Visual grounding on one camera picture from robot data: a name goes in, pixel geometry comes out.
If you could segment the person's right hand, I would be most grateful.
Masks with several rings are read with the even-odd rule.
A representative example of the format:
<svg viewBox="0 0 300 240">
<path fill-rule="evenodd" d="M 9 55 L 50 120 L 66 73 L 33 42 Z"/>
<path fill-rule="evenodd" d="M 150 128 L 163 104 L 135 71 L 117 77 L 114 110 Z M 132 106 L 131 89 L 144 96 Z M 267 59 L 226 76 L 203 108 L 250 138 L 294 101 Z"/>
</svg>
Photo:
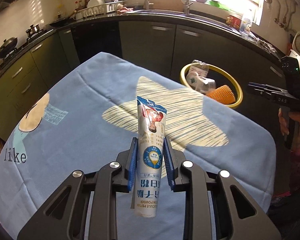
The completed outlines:
<svg viewBox="0 0 300 240">
<path fill-rule="evenodd" d="M 299 123 L 299 131 L 298 137 L 295 142 L 295 147 L 300 148 L 300 112 L 289 112 L 288 115 L 292 120 Z M 289 135 L 288 125 L 285 118 L 283 117 L 283 112 L 281 108 L 279 109 L 279 123 L 282 135 Z"/>
</svg>

